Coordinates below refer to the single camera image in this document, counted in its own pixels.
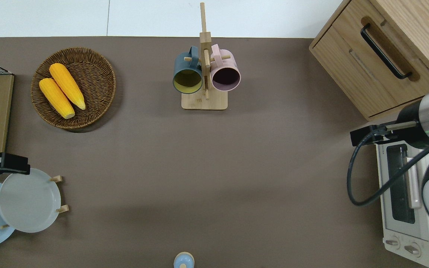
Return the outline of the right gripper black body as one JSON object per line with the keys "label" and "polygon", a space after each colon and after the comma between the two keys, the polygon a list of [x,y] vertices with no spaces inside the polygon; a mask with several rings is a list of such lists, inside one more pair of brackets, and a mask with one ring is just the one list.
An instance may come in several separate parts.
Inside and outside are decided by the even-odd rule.
{"label": "right gripper black body", "polygon": [[353,147],[358,146],[361,140],[370,133],[374,133],[374,135],[366,140],[365,145],[389,144],[400,141],[399,137],[393,134],[393,131],[387,129],[386,124],[371,124],[350,132],[351,145]]}

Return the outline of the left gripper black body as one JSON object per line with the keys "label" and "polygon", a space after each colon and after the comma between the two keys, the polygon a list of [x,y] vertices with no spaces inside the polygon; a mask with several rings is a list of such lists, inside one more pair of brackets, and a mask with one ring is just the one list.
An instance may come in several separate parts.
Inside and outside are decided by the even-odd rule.
{"label": "left gripper black body", "polygon": [[3,174],[30,174],[31,166],[28,163],[28,158],[0,152],[0,175]]}

